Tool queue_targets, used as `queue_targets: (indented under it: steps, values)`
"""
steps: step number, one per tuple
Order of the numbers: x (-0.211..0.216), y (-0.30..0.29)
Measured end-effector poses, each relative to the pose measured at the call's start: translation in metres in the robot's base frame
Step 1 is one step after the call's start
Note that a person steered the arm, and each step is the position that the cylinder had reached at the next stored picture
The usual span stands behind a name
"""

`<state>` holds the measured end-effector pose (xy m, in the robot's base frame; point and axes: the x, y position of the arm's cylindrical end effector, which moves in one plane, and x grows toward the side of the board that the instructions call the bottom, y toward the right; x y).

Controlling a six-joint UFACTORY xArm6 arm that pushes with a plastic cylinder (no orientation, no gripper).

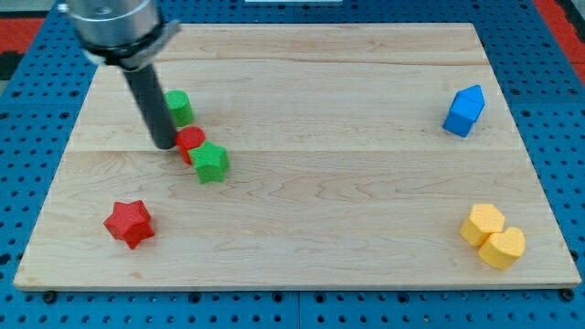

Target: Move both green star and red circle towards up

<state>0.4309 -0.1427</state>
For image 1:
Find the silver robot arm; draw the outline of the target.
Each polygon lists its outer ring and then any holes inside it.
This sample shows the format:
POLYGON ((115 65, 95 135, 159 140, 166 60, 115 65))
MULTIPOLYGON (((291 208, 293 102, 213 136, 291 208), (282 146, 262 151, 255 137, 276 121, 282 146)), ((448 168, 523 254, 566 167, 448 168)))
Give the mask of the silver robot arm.
POLYGON ((58 11, 92 63, 129 72, 151 65, 181 30, 178 20, 163 20, 155 0, 64 0, 58 11))

